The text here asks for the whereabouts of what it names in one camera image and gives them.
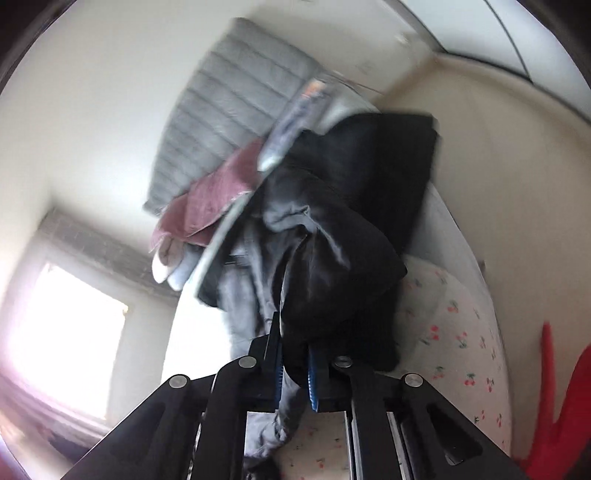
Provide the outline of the red plastic chair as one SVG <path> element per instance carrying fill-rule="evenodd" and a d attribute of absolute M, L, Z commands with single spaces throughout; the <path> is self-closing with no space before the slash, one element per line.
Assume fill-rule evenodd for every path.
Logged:
<path fill-rule="evenodd" d="M 551 324 L 541 334 L 541 386 L 532 446 L 520 466 L 531 479 L 565 479 L 590 446 L 590 349 L 578 358 L 559 414 Z"/>

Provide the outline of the light blue pillow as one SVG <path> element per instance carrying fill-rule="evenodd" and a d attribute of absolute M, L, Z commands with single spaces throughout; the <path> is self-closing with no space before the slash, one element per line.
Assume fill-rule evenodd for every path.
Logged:
<path fill-rule="evenodd" d="M 169 287 L 180 292 L 204 255 L 204 247 L 185 244 L 180 263 L 167 278 Z"/>

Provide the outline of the black quilted down coat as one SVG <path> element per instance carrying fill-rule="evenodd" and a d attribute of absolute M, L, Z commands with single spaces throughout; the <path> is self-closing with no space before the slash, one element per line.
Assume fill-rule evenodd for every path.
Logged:
<path fill-rule="evenodd" d="M 229 207 L 193 274 L 197 279 L 194 296 L 224 312 L 232 359 L 249 353 L 252 340 L 270 332 L 276 312 L 273 303 L 259 299 L 257 288 L 262 283 L 250 270 L 245 242 L 240 238 L 246 232 L 246 220 L 252 210 L 249 195 Z M 287 372 L 281 380 L 276 412 L 250 413 L 247 417 L 245 468 L 253 469 L 273 459 L 273 454 L 290 442 L 301 424 L 308 404 L 308 382 L 294 381 Z"/>

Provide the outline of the black garment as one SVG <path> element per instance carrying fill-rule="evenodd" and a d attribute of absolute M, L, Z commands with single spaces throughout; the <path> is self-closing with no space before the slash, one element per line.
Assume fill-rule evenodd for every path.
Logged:
<path fill-rule="evenodd" d="M 398 364 L 394 307 L 437 143 L 435 118 L 407 112 L 297 137 L 262 207 L 288 340 L 378 371 Z"/>

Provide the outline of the window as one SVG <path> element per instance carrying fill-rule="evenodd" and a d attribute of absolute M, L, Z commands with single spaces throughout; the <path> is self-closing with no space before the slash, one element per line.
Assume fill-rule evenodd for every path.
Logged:
<path fill-rule="evenodd" d="M 128 306 L 45 263 L 10 320 L 6 353 L 15 382 L 52 407 L 104 422 Z"/>

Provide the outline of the white pillow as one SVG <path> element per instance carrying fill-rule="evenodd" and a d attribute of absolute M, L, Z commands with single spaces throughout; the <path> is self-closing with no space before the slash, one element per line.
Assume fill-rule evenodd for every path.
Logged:
<path fill-rule="evenodd" d="M 184 256 L 184 243 L 171 238 L 164 238 L 154 250 L 151 271 L 158 284 L 166 281 L 178 268 Z"/>

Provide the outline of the grey padded headboard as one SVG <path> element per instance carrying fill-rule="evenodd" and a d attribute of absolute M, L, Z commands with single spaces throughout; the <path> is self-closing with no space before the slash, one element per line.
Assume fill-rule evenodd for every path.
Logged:
<path fill-rule="evenodd" d="M 190 184 L 276 124 L 312 78 L 316 59 L 246 18 L 202 58 L 161 134 L 145 212 L 160 216 Z"/>

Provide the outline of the pink velvet pillow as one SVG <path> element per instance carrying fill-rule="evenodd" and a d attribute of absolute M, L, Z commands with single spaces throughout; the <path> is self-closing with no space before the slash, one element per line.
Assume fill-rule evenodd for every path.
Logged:
<path fill-rule="evenodd" d="M 257 160 L 262 148 L 263 138 L 254 139 L 233 152 L 214 172 L 192 182 L 186 193 L 174 198 L 156 224 L 150 250 L 168 237 L 200 247 L 211 243 L 232 204 L 259 186 Z"/>

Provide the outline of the patterned pillow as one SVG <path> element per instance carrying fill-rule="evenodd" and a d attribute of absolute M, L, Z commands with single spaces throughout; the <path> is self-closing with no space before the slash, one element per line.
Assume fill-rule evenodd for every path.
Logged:
<path fill-rule="evenodd" d="M 329 120 L 345 108 L 346 96 L 351 92 L 346 83 L 332 76 L 315 77 L 305 83 L 271 129 L 259 153 L 257 171 L 273 170 L 302 131 L 327 131 Z"/>

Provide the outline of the cherry print bed sheet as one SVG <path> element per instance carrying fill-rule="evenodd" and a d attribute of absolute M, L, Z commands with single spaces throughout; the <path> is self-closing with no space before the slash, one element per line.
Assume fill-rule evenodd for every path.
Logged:
<path fill-rule="evenodd" d="M 509 380 L 493 307 L 439 266 L 416 257 L 406 265 L 394 314 L 401 362 L 392 376 L 420 374 L 509 453 Z M 344 415 L 304 414 L 276 461 L 284 479 L 349 478 Z"/>

